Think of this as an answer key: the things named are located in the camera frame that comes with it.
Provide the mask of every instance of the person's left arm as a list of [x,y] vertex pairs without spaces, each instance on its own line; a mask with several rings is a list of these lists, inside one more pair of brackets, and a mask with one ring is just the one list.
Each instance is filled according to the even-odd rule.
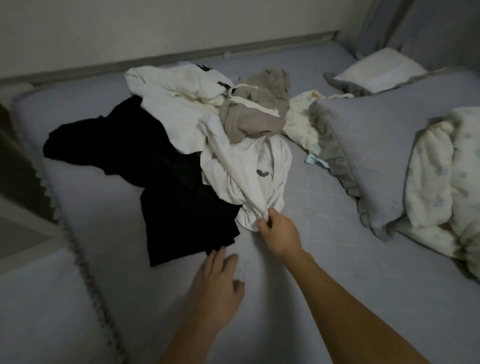
[[245,294],[245,283],[233,280],[238,255],[225,248],[210,253],[194,287],[195,310],[168,346],[159,364],[201,364],[223,327],[233,318]]

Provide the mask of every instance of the pillowcase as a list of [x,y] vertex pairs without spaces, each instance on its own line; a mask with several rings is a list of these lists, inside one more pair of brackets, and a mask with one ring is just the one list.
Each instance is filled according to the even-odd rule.
[[367,97],[319,99],[309,107],[319,131],[318,157],[357,200],[362,224],[387,240],[386,224],[403,212],[403,191],[417,132],[451,109],[477,105],[471,71],[432,73]]
[[324,77],[333,87],[341,90],[347,87],[347,92],[362,96],[360,93],[365,94],[363,89],[377,93],[426,72],[414,60],[394,49],[384,48],[361,59],[333,78],[331,73],[326,73]]

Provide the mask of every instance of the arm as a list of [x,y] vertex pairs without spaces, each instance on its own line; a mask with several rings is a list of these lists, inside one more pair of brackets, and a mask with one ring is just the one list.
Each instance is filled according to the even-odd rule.
[[404,338],[335,282],[301,247],[293,221],[274,209],[258,227],[298,283],[335,364],[428,364]]
[[225,267],[224,259],[224,247],[208,256],[194,286],[195,310],[159,364],[203,363],[220,329],[232,320],[245,294],[245,284],[233,280],[238,255],[231,255]]

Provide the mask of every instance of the bed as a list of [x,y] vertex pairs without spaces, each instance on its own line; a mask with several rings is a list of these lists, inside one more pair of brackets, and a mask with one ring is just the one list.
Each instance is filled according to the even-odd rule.
[[[355,59],[330,42],[202,62],[230,77],[283,68],[291,78],[292,97],[311,89],[325,96],[338,93],[323,73],[342,72]],[[42,156],[49,132],[64,123],[106,116],[129,96],[124,76],[107,74],[23,95],[13,113],[24,147],[72,241],[118,361],[150,364],[157,362],[178,327],[205,254],[150,268],[142,189],[94,167]],[[288,143],[293,161],[283,212],[297,224],[305,249],[433,363],[477,362],[478,284],[452,260],[402,235],[381,242],[361,225],[355,202],[336,178],[320,166],[305,164],[306,152]],[[293,279],[257,233],[239,229],[227,253],[240,255],[236,277],[246,282],[246,295],[206,362],[330,363]]]

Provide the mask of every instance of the mattress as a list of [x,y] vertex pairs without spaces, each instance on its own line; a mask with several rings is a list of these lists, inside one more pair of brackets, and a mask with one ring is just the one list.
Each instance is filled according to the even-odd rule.
[[[291,96],[317,89],[337,93],[324,72],[355,60],[335,42],[216,60],[227,76],[281,67]],[[69,233],[105,334],[119,361],[156,363],[178,327],[193,277],[205,254],[150,268],[141,188],[94,167],[42,156],[48,133],[61,124],[106,116],[129,97],[122,74],[65,83],[18,98],[16,127]],[[433,363],[478,362],[480,289],[455,263],[406,237],[388,243],[362,227],[355,202],[328,171],[293,161],[284,213],[299,228],[305,249],[334,279],[411,342]],[[227,253],[238,253],[236,278],[246,282],[241,307],[221,331],[207,363],[330,363],[308,306],[292,277],[266,250],[258,233],[240,227]],[[179,243],[173,239],[172,244]]]

